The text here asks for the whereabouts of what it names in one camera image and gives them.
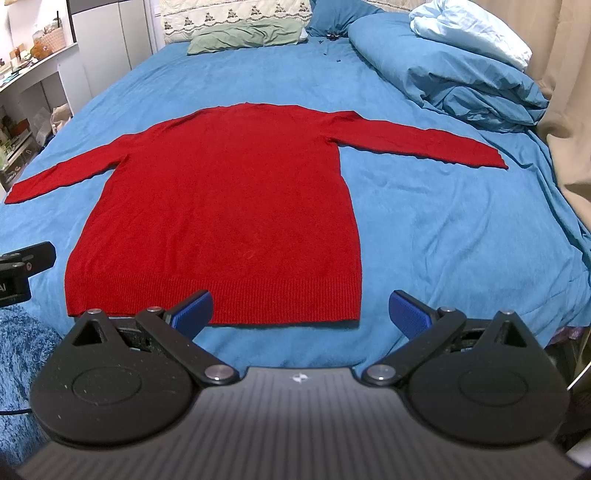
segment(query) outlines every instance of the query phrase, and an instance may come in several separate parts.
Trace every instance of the shelf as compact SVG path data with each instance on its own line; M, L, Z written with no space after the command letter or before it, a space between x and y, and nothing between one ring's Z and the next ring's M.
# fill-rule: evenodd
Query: shelf
M8 156L7 158L7 163L4 166L4 168L2 169L2 171L6 171L6 169L8 167L10 167L14 161L18 158L18 151L20 150L20 148L22 147L22 145L29 139L29 137L32 135L32 133L30 131L26 132L27 134L25 135L25 132L23 132L20 135L20 138L18 140L18 142L14 145L14 149L12 150L12 153Z

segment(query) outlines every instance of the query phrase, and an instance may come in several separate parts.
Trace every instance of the sweater sleeve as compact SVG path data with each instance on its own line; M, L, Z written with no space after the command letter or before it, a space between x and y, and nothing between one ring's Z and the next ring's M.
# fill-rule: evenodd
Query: sweater sleeve
M14 184L4 203L24 202L115 168L136 149L138 135L141 134L122 135L108 145L60 162L52 168Z
M496 149L441 130L366 120L355 112L327 113L322 124L329 141L361 150L414 155L469 167L509 168Z

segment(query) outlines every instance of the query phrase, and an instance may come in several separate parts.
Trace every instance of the red sweater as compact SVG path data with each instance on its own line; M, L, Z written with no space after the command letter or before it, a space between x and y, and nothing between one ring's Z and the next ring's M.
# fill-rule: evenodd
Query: red sweater
M507 168L493 148L443 131L243 103L123 135L17 183L5 202L115 169L67 263L72 316L169 308L205 288L212 323L358 319L359 237L338 145Z

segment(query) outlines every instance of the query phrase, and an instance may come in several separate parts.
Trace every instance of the ribbed knit hem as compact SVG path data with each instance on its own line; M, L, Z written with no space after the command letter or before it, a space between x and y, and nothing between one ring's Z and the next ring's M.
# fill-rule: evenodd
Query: ribbed knit hem
M145 275L76 275L66 271L68 315L100 308L111 316L134 316L158 305L174 306L197 290L209 290L211 324L277 325L358 320L361 272L333 278L166 280Z

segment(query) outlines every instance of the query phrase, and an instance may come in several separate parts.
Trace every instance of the blue bedsheet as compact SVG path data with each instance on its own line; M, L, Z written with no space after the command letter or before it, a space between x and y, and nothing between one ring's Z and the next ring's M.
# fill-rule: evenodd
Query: blue bedsheet
M469 168L341 148L361 240L361 321L208 327L197 336L199 345L242 372L248 365L360 369L405 341L388 317L388 296L397 288L473 317L513 308L542 344L561 325L589 323L590 236L556 188L548 149L533 134L479 131L421 109L348 39L191 57L186 48L167 46L94 98L24 177L122 134L240 102L352 109L369 119L440 128L499 148L509 165L508 171ZM164 154L162 166L175 168L175 158ZM73 323L65 309L66 261L109 175L0 205L3 251L41 241L56 246L55 267L32 279L33 299L24 307L62 335Z

